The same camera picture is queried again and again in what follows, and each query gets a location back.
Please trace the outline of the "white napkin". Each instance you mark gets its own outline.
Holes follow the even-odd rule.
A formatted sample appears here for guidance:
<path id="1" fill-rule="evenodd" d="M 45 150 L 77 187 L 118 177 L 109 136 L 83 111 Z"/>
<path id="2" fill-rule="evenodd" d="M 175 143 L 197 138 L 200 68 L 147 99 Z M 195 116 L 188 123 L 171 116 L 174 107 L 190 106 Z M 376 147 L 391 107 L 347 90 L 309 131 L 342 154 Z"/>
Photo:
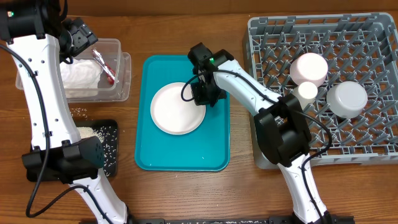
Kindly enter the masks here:
<path id="1" fill-rule="evenodd" d="M 61 63 L 60 71 L 64 88 L 97 88 L 103 68 L 94 60 L 74 60 Z"/>

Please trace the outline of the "large white plate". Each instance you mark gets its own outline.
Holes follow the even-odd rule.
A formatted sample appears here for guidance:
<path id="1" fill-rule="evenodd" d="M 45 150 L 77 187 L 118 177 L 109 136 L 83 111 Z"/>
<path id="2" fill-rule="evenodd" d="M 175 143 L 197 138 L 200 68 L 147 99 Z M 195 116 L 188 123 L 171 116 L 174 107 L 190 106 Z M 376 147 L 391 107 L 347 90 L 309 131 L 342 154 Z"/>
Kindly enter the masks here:
<path id="1" fill-rule="evenodd" d="M 183 135 L 194 131 L 206 115 L 206 106 L 194 101 L 183 101 L 185 83 L 175 82 L 162 87 L 150 104 L 150 115 L 155 125 L 165 133 Z"/>

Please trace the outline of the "red snack wrapper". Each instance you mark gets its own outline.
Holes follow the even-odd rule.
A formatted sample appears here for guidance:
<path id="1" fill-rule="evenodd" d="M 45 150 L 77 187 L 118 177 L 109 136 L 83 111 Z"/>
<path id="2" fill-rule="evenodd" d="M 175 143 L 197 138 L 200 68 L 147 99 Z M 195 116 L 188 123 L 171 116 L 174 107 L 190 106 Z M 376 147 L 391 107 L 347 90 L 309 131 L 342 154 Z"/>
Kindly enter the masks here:
<path id="1" fill-rule="evenodd" d="M 116 79 L 116 72 L 105 62 L 103 56 L 96 50 L 92 49 L 91 54 L 96 62 L 102 67 L 103 71 L 106 72 L 107 81 L 110 85 L 113 85 Z"/>

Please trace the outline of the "white cup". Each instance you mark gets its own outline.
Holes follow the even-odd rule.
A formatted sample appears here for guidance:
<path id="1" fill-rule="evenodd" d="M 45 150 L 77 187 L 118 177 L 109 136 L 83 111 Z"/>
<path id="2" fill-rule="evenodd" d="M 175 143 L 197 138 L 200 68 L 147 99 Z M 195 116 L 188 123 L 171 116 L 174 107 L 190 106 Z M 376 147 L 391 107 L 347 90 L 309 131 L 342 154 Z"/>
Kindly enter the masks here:
<path id="1" fill-rule="evenodd" d="M 299 100 L 301 108 L 312 104 L 318 95 L 318 88 L 312 82 L 303 82 L 294 88 L 292 94 Z"/>

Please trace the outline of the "small pink bowl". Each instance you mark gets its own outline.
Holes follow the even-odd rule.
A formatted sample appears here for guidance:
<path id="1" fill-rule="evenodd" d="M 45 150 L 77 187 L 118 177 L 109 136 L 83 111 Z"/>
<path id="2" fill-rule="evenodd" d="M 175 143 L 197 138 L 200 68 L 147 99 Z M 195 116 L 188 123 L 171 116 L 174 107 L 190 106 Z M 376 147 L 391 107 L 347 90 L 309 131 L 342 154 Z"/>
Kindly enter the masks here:
<path id="1" fill-rule="evenodd" d="M 326 60 L 319 54 L 305 53 L 298 57 L 290 66 L 290 77 L 296 85 L 311 82 L 320 87 L 328 72 Z"/>

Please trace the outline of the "grey bowl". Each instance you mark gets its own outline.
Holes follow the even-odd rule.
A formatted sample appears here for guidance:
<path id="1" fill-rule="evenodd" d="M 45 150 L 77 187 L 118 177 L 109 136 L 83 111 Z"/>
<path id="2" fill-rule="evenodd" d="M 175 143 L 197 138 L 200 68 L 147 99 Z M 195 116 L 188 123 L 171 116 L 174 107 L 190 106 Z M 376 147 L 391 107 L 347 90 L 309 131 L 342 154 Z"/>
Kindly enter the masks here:
<path id="1" fill-rule="evenodd" d="M 368 102 L 368 95 L 359 83 L 346 81 L 329 89 L 326 102 L 335 115 L 351 119 L 362 113 Z"/>

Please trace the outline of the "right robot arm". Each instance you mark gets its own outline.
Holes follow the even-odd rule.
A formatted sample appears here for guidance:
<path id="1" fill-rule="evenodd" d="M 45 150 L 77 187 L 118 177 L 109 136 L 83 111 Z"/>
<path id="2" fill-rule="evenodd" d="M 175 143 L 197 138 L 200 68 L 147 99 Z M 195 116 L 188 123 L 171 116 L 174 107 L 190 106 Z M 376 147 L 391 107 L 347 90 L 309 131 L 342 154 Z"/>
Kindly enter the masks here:
<path id="1" fill-rule="evenodd" d="M 187 55 L 194 76 L 187 82 L 197 106 L 214 106 L 227 94 L 235 97 L 252 115 L 256 142 L 263 156 L 275 164 L 288 186 L 295 223 L 333 223 L 315 184 L 310 160 L 311 140 L 307 120 L 296 96 L 262 86 L 226 50 L 211 52 L 203 43 Z"/>

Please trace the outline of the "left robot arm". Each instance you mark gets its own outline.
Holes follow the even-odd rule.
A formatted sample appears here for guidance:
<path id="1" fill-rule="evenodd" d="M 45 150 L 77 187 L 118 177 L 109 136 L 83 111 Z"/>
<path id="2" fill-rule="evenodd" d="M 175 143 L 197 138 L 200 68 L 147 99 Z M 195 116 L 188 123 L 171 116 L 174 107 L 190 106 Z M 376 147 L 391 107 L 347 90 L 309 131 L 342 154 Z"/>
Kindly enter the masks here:
<path id="1" fill-rule="evenodd" d="M 96 136 L 83 138 L 70 114 L 60 64 L 97 41 L 60 1 L 1 3 L 1 48 L 12 55 L 22 80 L 32 127 L 31 150 L 22 162 L 31 181 L 59 180 L 80 194 L 98 223 L 133 223 L 104 173 Z"/>

